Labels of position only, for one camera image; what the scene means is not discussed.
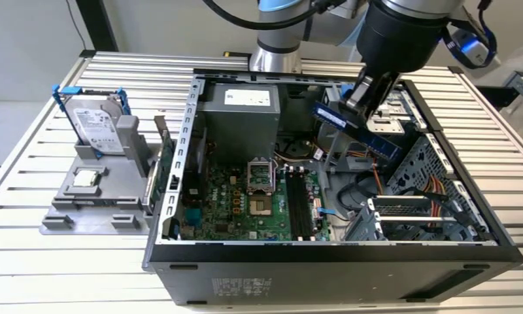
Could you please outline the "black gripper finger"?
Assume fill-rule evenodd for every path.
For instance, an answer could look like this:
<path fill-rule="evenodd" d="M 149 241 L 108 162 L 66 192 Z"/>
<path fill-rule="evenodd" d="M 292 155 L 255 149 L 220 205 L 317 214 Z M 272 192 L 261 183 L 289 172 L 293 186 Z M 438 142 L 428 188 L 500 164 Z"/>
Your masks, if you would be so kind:
<path fill-rule="evenodd" d="M 348 111 L 348 119 L 349 121 L 361 128 L 366 127 L 368 120 L 373 116 L 374 112 L 377 111 L 380 105 L 386 100 L 386 97 L 393 90 L 394 84 L 401 76 L 400 72 L 389 71 L 389 72 L 380 72 L 374 70 L 363 70 L 360 75 L 369 75 L 373 77 L 376 86 L 370 93 L 370 98 L 368 102 L 366 111 L 363 114 L 353 114 Z"/>
<path fill-rule="evenodd" d="M 364 74 L 356 83 L 340 85 L 340 104 L 353 114 L 363 114 L 366 111 L 370 93 L 376 87 L 373 83 L 373 77 Z"/>

